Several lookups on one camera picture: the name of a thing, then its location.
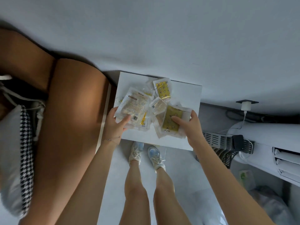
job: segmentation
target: black and white pattern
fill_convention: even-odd
[[[21,166],[20,182],[22,195],[22,212],[20,217],[27,215],[33,190],[33,156],[32,156],[32,129],[30,117],[25,106],[22,106],[20,115],[20,142]]]

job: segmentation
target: foot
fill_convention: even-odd
[[[137,160],[141,164],[141,154],[144,148],[144,143],[135,141],[131,147],[131,152],[129,156],[129,164],[132,160]]]
[[[154,147],[153,145],[148,148],[148,156],[153,163],[155,173],[156,173],[156,170],[160,167],[162,167],[164,170],[166,170],[166,166],[163,163],[165,160],[163,160],[161,158],[159,150],[156,147]]]

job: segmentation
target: white sneaker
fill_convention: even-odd
[[[129,156],[129,165],[130,161],[137,160],[141,164],[141,154],[144,148],[144,143],[135,141],[131,147],[131,152]]]
[[[148,148],[148,156],[153,163],[155,173],[156,170],[160,167],[162,167],[166,171],[166,166],[163,163],[165,160],[161,158],[159,150],[153,145]]]

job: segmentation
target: white tabletop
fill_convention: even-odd
[[[121,72],[114,106],[119,105],[120,99],[126,95],[130,87],[138,86],[138,88],[140,88],[141,84],[145,84],[149,80],[153,81],[156,80],[156,78]],[[199,114],[201,92],[202,86],[172,81],[172,102],[180,102],[183,107],[192,108],[197,114]],[[193,150],[189,145],[187,138],[180,139],[173,136],[158,138],[152,123],[148,131],[128,129],[122,134],[122,139],[171,148],[181,148],[190,151]]]

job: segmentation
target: hand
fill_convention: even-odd
[[[204,139],[199,118],[194,110],[191,113],[191,119],[189,122],[183,121],[181,118],[177,116],[172,116],[172,120],[180,125],[187,136],[187,140],[192,146],[192,148],[196,147],[199,141]]]
[[[127,130],[124,128],[126,123],[129,122],[131,115],[127,115],[125,118],[123,118],[122,121],[119,123],[115,122],[115,112],[117,111],[118,107],[114,107],[110,110],[106,117],[104,130],[103,130],[103,140],[112,139],[112,141],[116,144],[119,144],[121,141],[122,133]]]

